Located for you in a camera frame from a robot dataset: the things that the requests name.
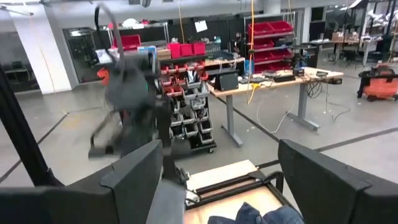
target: yellow cable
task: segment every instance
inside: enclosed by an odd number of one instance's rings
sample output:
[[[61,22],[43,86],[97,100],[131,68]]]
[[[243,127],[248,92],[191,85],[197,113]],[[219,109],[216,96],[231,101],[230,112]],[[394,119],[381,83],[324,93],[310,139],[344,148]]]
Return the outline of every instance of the yellow cable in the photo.
[[[251,41],[250,41],[250,52],[253,51],[253,47],[254,47],[254,0],[251,0]],[[251,98],[253,97],[253,94],[254,94],[254,89],[253,89],[253,91],[251,93],[251,97],[250,97],[250,99],[248,99],[250,79],[251,79],[252,73],[254,72],[254,71],[251,70],[252,59],[253,59],[253,54],[250,53],[250,56],[249,56],[248,90],[246,92],[246,100],[247,100],[248,104],[250,103]]]
[[[257,89],[257,88],[260,88],[260,84],[257,84],[257,83],[253,83],[252,85],[251,85],[251,87],[252,87],[252,92],[251,92],[251,96],[250,96],[250,99],[249,99],[249,101],[248,101],[248,104],[251,102],[251,100],[253,99],[253,96],[254,96],[254,91]]]
[[[178,0],[178,14],[180,16],[180,26],[181,26],[181,34],[182,34],[182,43],[185,44],[184,38],[184,29],[182,28],[182,18],[181,18],[181,9],[180,9],[180,1]]]

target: wooden tabletop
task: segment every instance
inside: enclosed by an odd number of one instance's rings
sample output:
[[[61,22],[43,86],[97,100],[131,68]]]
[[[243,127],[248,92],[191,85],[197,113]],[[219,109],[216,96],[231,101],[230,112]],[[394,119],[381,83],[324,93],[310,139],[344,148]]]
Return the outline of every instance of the wooden tabletop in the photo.
[[[317,72],[327,72],[328,75],[327,77],[318,77],[316,76]],[[281,70],[277,72],[279,75],[291,75],[292,71],[291,70]],[[269,88],[277,88],[277,87],[283,87],[283,86],[289,86],[289,85],[297,85],[305,82],[315,82],[317,80],[321,79],[327,79],[327,78],[339,78],[342,77],[344,74],[343,72],[332,72],[328,70],[323,70],[319,68],[310,68],[310,67],[305,67],[304,68],[304,77],[299,78],[296,77],[296,80],[294,81],[289,81],[289,82],[272,82],[272,81],[265,81],[260,83],[262,86],[259,89],[269,89]],[[246,93],[248,91],[252,90],[251,84],[239,84],[238,89],[235,90],[228,90],[228,91],[219,91],[214,89],[213,86],[208,84],[208,88],[210,90],[210,93],[215,96],[215,97],[220,97],[220,96],[227,96],[227,95],[236,95],[236,94],[241,94],[241,93]]]
[[[201,187],[216,184],[228,179],[232,179],[234,177],[239,177],[247,174],[248,172],[256,170],[257,168],[249,160],[236,162],[227,166],[194,174],[187,182],[187,186],[190,190],[199,189]],[[235,185],[227,189],[220,189],[217,190],[217,192],[222,192],[233,187],[237,186]],[[282,206],[282,204],[278,201],[277,198],[275,198],[274,194],[272,194],[272,192],[267,187],[259,187],[254,190],[250,190],[232,197],[209,203],[198,208],[188,210],[184,214],[184,223],[207,224],[209,217],[213,215],[234,220],[243,202],[247,202],[257,210],[259,210],[261,215],[265,215],[267,212],[276,210]]]

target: workbench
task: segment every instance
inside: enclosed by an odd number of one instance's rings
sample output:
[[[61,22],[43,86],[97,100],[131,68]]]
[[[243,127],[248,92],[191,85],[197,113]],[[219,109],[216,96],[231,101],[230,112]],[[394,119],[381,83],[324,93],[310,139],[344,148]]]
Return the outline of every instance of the workbench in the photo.
[[[332,40],[331,43],[337,44],[336,48],[336,61],[340,58],[340,52],[343,50],[343,44],[349,45],[357,45],[359,44],[359,50],[363,50],[363,59],[362,64],[366,66],[366,62],[368,61],[369,52],[375,51],[377,47],[377,42],[379,39],[373,40]]]
[[[305,110],[307,107],[307,91],[305,89],[305,85],[308,82],[319,82],[320,80],[327,80],[330,78],[341,78],[343,76],[342,72],[332,72],[328,70],[322,70],[318,68],[310,68],[310,67],[305,67],[305,76],[303,78],[298,78],[296,77],[296,80],[294,81],[289,81],[289,82],[272,82],[272,81],[266,81],[262,82],[261,87],[259,87],[256,91],[261,91],[261,90],[268,90],[270,88],[278,88],[278,87],[284,87],[284,86],[291,86],[291,85],[298,85],[300,84],[300,93],[298,97],[298,110],[297,110],[297,115],[288,112],[288,117],[293,119],[294,121],[316,131],[319,128],[319,125],[316,123],[309,121],[305,119]],[[326,77],[317,77],[316,73],[317,72],[328,72],[328,75]],[[278,75],[291,75],[292,71],[291,70],[281,70],[277,72]],[[252,91],[252,86],[251,84],[239,84],[238,89],[235,90],[228,90],[228,91],[219,91],[213,88],[208,83],[208,88],[210,89],[210,93],[215,96],[215,97],[221,97],[225,96],[226,97],[226,119],[227,119],[227,127],[222,125],[222,128],[228,133],[230,138],[235,142],[235,144],[238,147],[241,147],[243,145],[242,140],[238,137],[238,135],[235,134],[234,132],[234,118],[233,118],[233,95],[238,95],[242,93],[251,93]]]
[[[254,171],[257,171],[257,167],[251,161],[245,160],[236,162],[234,164],[191,175],[190,180],[187,182],[187,189],[200,189],[226,180],[231,180]],[[207,193],[207,196],[239,187],[245,183],[236,184],[228,188]],[[281,195],[282,192],[275,190],[276,189],[271,184],[264,185],[241,194],[222,198],[221,200],[187,210],[184,214],[184,223],[207,224],[209,217],[213,215],[234,220],[243,202],[247,202],[252,205],[255,209],[259,210],[260,214],[263,216],[267,212],[276,210],[285,204],[285,198]]]

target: table leg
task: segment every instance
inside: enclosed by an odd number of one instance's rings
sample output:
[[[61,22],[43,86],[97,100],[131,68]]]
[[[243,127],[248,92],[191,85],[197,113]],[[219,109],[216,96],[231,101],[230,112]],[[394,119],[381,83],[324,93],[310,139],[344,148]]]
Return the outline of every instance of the table leg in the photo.
[[[221,125],[221,128],[226,131],[229,137],[235,142],[236,146],[241,147],[243,142],[234,132],[234,106],[232,95],[226,96],[226,122],[227,127]]]
[[[293,113],[287,112],[287,116],[290,119],[304,125],[305,127],[317,131],[320,127],[318,124],[315,124],[313,121],[309,121],[305,119],[305,109],[307,108],[307,91],[305,91],[305,84],[300,84],[300,95],[298,96],[298,109],[297,115]]]
[[[365,52],[363,53],[362,64],[366,66],[366,62],[368,62],[368,55],[369,55],[369,44],[365,44]]]

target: blue fabric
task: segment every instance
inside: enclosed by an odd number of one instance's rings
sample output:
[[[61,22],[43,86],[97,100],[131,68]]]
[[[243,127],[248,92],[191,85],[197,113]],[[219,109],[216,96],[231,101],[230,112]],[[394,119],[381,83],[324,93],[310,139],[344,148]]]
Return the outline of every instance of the blue fabric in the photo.
[[[244,202],[236,214],[235,220],[212,216],[208,224],[304,224],[300,214],[289,206],[283,206],[268,212],[263,217],[260,212]]]

